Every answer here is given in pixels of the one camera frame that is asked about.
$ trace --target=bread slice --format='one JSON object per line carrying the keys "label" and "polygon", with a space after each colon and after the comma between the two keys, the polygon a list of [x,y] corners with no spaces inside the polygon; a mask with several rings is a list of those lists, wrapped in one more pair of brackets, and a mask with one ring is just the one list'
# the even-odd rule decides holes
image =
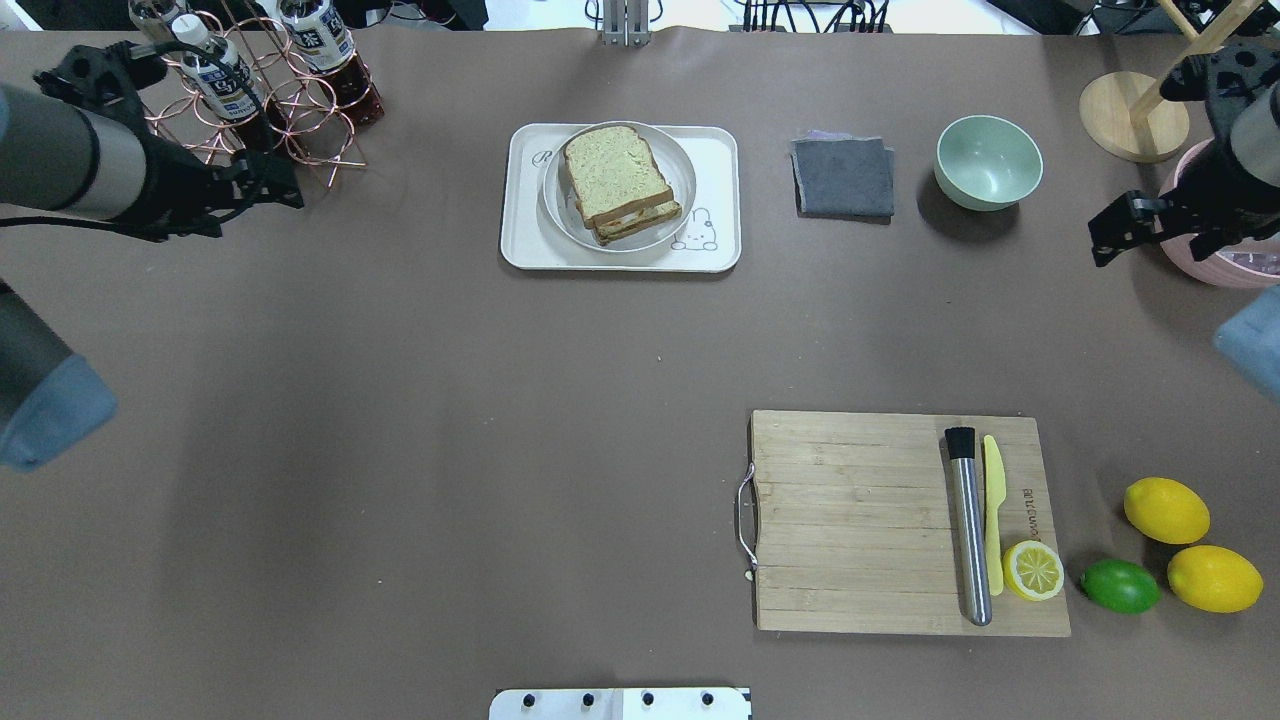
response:
{"label": "bread slice", "polygon": [[678,214],[680,202],[668,200],[660,205],[637,210],[617,220],[595,225],[595,240],[599,241],[600,245],[608,245],[614,240],[622,240],[623,237],[635,234],[645,228],[669,220]]}
{"label": "bread slice", "polygon": [[564,164],[588,228],[675,200],[649,143],[627,126],[575,137],[564,146]]}

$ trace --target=plastic bottle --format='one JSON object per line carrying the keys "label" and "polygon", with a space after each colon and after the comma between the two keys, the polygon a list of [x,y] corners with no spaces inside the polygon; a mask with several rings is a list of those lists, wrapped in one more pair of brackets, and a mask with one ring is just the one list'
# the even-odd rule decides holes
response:
{"label": "plastic bottle", "polygon": [[[218,58],[224,65],[233,68],[236,74],[244,81],[244,85],[253,91],[259,102],[266,109],[268,118],[273,124],[276,127],[285,126],[284,118],[279,115],[279,111],[262,100],[259,79],[253,74],[253,69],[241,56],[234,42],[209,32],[204,20],[192,14],[178,15],[170,27],[173,28],[174,37],[180,42],[195,45]],[[285,155],[284,143],[279,142],[279,133],[262,127],[262,120],[257,119],[257,106],[239,83],[227,77],[216,65],[195,53],[183,53],[182,72],[196,82],[205,105],[215,115],[236,123],[232,126],[232,132],[239,137],[246,149],[262,152],[275,151],[276,154]]]}
{"label": "plastic bottle", "polygon": [[333,0],[282,0],[280,20],[307,65],[333,87],[333,100],[343,115],[358,127],[371,126],[387,114]]}
{"label": "plastic bottle", "polygon": [[173,29],[169,26],[178,15],[189,13],[187,0],[128,0],[129,19],[133,27],[142,31],[152,44],[169,42]]}

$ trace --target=pink bowl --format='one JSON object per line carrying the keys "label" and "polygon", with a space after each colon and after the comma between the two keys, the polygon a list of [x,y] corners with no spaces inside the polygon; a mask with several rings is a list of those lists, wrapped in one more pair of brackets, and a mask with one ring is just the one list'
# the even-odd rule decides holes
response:
{"label": "pink bowl", "polygon": [[[1178,167],[1174,168],[1174,173],[1169,176],[1164,187],[1160,188],[1161,195],[1169,192],[1175,184],[1178,184],[1178,178],[1181,177],[1183,169],[1187,168],[1187,164],[1190,163],[1202,150],[1204,150],[1208,143],[1210,141],[1206,140],[1183,155],[1181,160],[1178,161]],[[1270,287],[1280,283],[1280,274],[1253,270],[1231,260],[1231,256],[1236,252],[1280,255],[1280,238],[1272,237],[1271,240],[1263,241],[1245,240],[1240,245],[1225,247],[1197,263],[1192,259],[1190,242],[1193,237],[1196,236],[1180,234],[1160,243],[1165,255],[1169,255],[1169,259],[1188,275],[1219,287]]]}

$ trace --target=sliced lemon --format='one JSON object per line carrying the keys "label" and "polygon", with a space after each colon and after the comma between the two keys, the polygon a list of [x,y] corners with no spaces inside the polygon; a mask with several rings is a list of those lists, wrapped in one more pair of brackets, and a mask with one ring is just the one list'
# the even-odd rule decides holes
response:
{"label": "sliced lemon", "polygon": [[1023,541],[1005,553],[1005,584],[1023,600],[1048,600],[1062,592],[1062,561],[1039,541]]}

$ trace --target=bottle label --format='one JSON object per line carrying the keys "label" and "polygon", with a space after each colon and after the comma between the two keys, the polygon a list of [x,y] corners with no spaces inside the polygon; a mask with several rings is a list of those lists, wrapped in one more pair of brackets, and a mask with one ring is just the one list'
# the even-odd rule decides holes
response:
{"label": "bottle label", "polygon": [[[243,59],[236,63],[236,74],[246,85],[253,87],[253,70]],[[241,86],[218,68],[201,67],[196,81],[205,94],[205,100],[209,101],[209,108],[225,120],[242,120],[257,110],[253,106],[253,100],[241,90]]]}
{"label": "bottle label", "polygon": [[337,69],[356,54],[356,44],[333,5],[305,18],[285,18],[284,24],[298,53],[317,73]]}

